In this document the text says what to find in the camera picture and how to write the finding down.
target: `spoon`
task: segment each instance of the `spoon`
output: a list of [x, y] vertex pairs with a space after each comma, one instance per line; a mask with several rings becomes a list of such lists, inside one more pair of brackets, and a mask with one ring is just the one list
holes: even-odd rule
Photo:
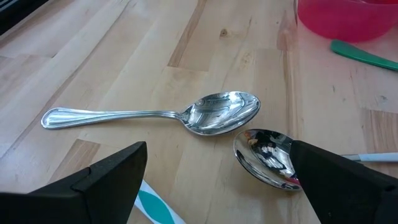
[[[301, 185], [290, 161], [294, 140], [284, 134], [265, 129], [242, 131], [234, 139], [238, 161], [253, 176], [283, 190], [298, 191]], [[398, 153], [344, 155], [352, 161], [398, 162]]]
[[53, 108], [42, 118], [47, 129], [61, 129], [114, 119], [170, 118], [181, 121], [195, 134], [212, 136], [227, 133], [250, 121], [260, 110], [259, 99], [249, 93], [231, 91], [199, 99], [185, 111], [87, 111]]

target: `metal spoon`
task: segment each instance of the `metal spoon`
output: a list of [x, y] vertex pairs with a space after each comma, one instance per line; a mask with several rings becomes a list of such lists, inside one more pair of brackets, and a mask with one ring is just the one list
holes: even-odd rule
[[231, 91], [199, 99], [185, 111], [86, 111], [54, 108], [43, 115], [47, 129], [69, 128], [126, 118], [171, 118], [191, 132], [203, 136], [227, 133], [250, 121], [260, 110], [259, 99], [249, 93]]
[[[283, 190], [301, 190], [290, 161], [293, 139], [264, 129], [250, 129], [239, 133], [234, 139], [235, 156], [253, 176], [271, 186]], [[398, 162], [398, 153], [344, 155], [353, 161]]]

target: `red container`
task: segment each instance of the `red container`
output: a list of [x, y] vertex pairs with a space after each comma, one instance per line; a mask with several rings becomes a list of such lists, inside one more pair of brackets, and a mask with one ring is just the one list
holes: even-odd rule
[[398, 23], [398, 0], [368, 1], [385, 4], [360, 0], [298, 0], [297, 12], [303, 24], [319, 35], [359, 42], [379, 37]]

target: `red bowl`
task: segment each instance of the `red bowl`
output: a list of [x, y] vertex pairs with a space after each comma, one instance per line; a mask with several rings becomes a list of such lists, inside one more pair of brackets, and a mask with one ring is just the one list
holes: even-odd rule
[[298, 17], [313, 32], [348, 42], [379, 37], [398, 23], [398, 0], [364, 1], [298, 0]]

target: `green spatula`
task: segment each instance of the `green spatula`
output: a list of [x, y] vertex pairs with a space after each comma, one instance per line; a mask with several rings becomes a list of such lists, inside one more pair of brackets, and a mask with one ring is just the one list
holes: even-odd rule
[[330, 44], [330, 49], [336, 54], [340, 54], [344, 57], [352, 58], [354, 60], [368, 63], [370, 65], [375, 65], [382, 68], [387, 68], [390, 70], [398, 71], [398, 63], [387, 60], [385, 58], [369, 54], [366, 51], [358, 49], [349, 43], [332, 40]]

